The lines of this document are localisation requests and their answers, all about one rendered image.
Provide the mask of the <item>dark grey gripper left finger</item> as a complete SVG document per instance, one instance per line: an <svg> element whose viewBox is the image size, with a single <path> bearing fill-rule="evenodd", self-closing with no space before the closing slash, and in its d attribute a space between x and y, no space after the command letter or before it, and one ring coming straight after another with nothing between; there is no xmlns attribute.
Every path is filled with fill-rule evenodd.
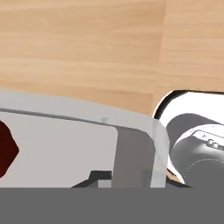
<svg viewBox="0 0 224 224"><path fill-rule="evenodd" d="M73 188L110 188L112 171L91 171L88 179L74 185Z"/></svg>

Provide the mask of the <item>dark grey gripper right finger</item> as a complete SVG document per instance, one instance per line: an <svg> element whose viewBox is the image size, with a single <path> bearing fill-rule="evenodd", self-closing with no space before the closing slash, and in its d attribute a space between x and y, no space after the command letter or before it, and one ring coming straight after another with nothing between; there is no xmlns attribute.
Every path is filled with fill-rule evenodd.
<svg viewBox="0 0 224 224"><path fill-rule="evenodd" d="M189 188L189 185L171 180L160 171L142 171L141 180L143 188Z"/></svg>

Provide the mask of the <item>white and black round object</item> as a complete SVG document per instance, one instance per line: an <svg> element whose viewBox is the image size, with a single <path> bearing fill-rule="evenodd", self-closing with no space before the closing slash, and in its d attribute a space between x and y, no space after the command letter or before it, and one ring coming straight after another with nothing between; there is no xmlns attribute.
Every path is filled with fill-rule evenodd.
<svg viewBox="0 0 224 224"><path fill-rule="evenodd" d="M169 181L224 188L224 92L172 90L153 112L170 139Z"/></svg>

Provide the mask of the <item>dark red food piece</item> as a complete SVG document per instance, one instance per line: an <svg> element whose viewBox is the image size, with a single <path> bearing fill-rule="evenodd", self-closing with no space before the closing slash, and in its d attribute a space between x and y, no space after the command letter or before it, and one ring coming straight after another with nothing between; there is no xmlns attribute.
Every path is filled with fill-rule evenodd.
<svg viewBox="0 0 224 224"><path fill-rule="evenodd" d="M7 172L18 153L19 148L10 129L0 121L0 178Z"/></svg>

